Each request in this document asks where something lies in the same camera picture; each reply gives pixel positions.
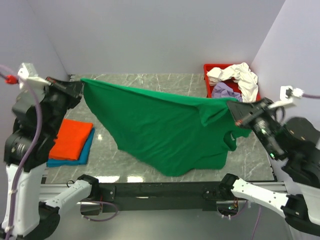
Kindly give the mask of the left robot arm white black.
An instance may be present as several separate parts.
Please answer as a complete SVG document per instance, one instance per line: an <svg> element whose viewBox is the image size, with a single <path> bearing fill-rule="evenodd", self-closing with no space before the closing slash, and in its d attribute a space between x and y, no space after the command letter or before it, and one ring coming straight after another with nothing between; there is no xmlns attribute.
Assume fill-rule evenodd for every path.
<svg viewBox="0 0 320 240"><path fill-rule="evenodd" d="M65 114L82 99L84 84L54 78L23 81L12 106L13 132L4 146L8 181L7 204L0 237L8 240L44 240L61 216L82 200L100 197L97 178L82 175L57 196L40 201L43 173Z"/></svg>

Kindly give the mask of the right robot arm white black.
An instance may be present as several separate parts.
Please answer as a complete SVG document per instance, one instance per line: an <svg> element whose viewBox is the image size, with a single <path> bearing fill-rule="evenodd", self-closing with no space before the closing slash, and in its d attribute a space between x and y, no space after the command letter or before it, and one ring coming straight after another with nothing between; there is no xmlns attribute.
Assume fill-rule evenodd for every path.
<svg viewBox="0 0 320 240"><path fill-rule="evenodd" d="M283 217L292 228L314 236L320 234L320 132L306 118L292 117L282 124L278 110L285 111L292 100L272 102L268 98L253 103L227 101L236 126L254 132L269 156L285 160L281 168L301 193L278 193L251 184L234 174L226 174L218 185L224 198L246 199Z"/></svg>

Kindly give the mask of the green t shirt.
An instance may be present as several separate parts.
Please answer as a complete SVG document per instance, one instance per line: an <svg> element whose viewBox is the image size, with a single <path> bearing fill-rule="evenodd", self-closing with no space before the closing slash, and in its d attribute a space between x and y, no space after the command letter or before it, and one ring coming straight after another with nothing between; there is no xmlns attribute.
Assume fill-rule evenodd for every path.
<svg viewBox="0 0 320 240"><path fill-rule="evenodd" d="M117 148L168 177L191 170L220 170L237 138L227 98L157 92L83 79L86 105Z"/></svg>

